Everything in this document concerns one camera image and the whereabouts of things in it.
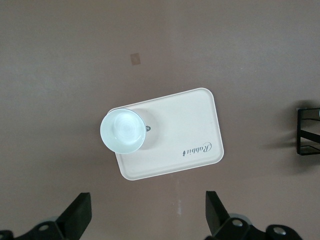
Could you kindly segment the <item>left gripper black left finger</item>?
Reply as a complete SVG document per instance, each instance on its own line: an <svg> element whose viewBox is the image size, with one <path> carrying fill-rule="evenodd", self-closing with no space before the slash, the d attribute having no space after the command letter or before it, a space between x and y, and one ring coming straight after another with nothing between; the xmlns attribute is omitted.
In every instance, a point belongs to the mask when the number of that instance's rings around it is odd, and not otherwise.
<svg viewBox="0 0 320 240"><path fill-rule="evenodd" d="M91 194L80 193L54 221L38 224L24 235L26 240L79 240L92 220Z"/></svg>

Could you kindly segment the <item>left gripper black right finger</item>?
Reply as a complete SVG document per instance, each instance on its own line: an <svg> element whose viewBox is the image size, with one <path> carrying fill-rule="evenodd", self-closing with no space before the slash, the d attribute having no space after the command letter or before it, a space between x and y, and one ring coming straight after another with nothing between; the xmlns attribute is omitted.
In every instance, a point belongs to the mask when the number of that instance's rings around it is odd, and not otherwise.
<svg viewBox="0 0 320 240"><path fill-rule="evenodd" d="M248 223L231 217L215 191L205 193L205 217L211 233L205 240L246 240L249 236Z"/></svg>

